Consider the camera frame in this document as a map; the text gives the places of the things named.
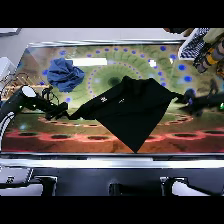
crumpled blue cloth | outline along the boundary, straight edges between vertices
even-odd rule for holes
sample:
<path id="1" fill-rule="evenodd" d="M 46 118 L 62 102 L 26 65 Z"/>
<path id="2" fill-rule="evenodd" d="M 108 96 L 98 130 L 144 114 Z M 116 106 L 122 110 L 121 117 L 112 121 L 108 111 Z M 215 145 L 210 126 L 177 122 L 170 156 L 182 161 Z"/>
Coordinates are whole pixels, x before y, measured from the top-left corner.
<path id="1" fill-rule="evenodd" d="M 52 61 L 48 69 L 47 80 L 60 92 L 71 92 L 82 83 L 84 76 L 85 73 L 81 69 L 73 66 L 72 60 L 59 58 Z"/>

blue garment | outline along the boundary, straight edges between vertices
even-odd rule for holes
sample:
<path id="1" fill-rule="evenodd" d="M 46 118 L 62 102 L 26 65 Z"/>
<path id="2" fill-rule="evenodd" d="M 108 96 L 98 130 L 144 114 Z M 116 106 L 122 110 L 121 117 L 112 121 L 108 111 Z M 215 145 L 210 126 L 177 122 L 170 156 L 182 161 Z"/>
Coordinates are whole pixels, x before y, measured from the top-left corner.
<path id="1" fill-rule="evenodd" d="M 72 60 L 59 58 L 52 61 L 48 69 L 47 80 L 60 92 L 71 92 L 82 83 L 84 76 L 85 73 L 81 69 L 73 66 Z"/>

colorful patterned surface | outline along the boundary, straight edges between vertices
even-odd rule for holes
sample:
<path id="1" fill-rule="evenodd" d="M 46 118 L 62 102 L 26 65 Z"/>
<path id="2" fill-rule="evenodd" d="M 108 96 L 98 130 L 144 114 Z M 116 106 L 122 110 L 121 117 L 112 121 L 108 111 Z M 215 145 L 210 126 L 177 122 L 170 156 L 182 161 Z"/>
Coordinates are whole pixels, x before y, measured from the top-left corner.
<path id="1" fill-rule="evenodd" d="M 71 93 L 54 93 L 60 102 L 69 104 L 73 113 L 83 103 L 118 84 L 125 75 L 134 79 L 154 78 L 171 91 L 184 93 L 193 88 L 198 96 L 209 92 L 215 78 L 220 91 L 224 83 L 217 78 L 214 68 L 203 75 L 191 65 L 179 61 L 179 45 L 74 46 L 28 48 L 19 63 L 17 73 L 25 72 L 18 88 L 24 83 L 41 91 L 48 85 L 47 72 L 55 58 L 106 58 L 108 65 L 83 66 L 85 79 Z M 8 91 L 6 98 L 15 89 Z M 192 118 L 171 103 L 162 121 L 146 140 L 139 153 L 210 153 L 224 147 L 224 116 L 206 111 L 201 118 Z M 69 152 L 69 153 L 132 153 L 97 121 L 47 122 L 43 114 L 21 114 L 10 124 L 3 139 L 3 151 Z"/>

white floor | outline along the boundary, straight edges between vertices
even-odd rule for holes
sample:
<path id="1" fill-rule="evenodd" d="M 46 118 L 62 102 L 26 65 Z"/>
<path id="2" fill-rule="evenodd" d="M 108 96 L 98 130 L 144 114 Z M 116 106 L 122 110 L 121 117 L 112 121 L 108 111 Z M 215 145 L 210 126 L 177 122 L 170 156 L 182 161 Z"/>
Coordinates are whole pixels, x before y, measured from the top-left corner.
<path id="1" fill-rule="evenodd" d="M 16 66 L 29 43 L 71 40 L 162 39 L 184 40 L 162 28 L 22 28 L 16 36 L 0 37 L 0 57 L 8 57 Z"/>

black and white striped fabric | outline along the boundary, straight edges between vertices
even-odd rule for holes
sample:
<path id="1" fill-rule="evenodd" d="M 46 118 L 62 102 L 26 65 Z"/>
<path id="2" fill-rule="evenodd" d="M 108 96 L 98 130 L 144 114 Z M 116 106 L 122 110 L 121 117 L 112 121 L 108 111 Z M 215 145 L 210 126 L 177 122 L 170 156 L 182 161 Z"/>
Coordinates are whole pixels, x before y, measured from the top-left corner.
<path id="1" fill-rule="evenodd" d="M 180 58 L 196 58 L 200 50 L 205 45 L 203 37 L 207 34 L 210 28 L 198 28 L 197 32 L 194 34 L 192 40 L 188 43 L 186 47 L 183 48 Z"/>

